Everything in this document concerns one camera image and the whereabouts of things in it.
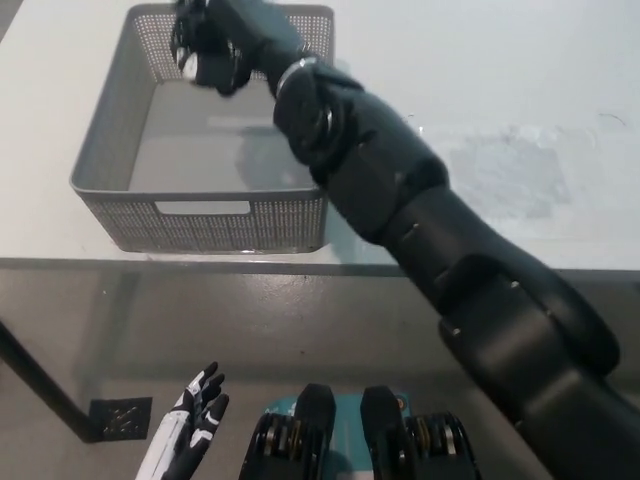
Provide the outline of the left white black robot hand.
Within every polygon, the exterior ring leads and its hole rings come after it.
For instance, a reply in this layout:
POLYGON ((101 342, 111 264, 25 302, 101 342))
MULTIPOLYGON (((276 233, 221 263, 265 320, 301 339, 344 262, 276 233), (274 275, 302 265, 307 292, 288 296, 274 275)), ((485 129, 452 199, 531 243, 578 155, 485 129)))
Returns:
POLYGON ((137 480, 190 479, 198 469, 229 404, 225 375, 211 363, 185 387, 163 416, 136 474, 137 480))

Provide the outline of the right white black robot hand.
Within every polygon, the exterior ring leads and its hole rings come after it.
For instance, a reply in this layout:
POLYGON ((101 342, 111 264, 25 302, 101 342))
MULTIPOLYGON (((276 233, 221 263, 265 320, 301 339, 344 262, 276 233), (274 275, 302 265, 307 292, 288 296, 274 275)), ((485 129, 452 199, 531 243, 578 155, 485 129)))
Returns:
POLYGON ((207 1, 176 1, 170 51, 187 82, 231 96, 250 80, 252 69, 207 12, 207 1))

